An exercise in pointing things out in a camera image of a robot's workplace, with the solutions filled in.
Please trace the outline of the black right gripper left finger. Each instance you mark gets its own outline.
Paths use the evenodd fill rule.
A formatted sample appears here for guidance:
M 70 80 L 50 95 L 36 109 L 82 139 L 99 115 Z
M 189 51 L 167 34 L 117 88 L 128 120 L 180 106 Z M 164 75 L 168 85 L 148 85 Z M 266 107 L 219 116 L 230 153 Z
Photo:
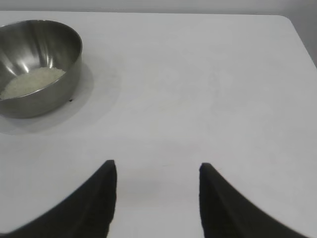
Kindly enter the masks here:
M 2 238 L 105 238 L 114 217 L 117 171 L 113 160 L 51 210 Z

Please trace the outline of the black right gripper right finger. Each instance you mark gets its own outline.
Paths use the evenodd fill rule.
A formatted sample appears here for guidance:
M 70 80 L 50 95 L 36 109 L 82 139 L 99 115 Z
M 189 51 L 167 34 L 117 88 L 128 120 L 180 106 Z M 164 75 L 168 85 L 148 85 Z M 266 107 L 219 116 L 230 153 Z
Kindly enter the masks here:
M 315 238 L 317 189 L 305 192 L 256 169 L 234 182 L 209 163 L 200 166 L 199 207 L 206 238 Z

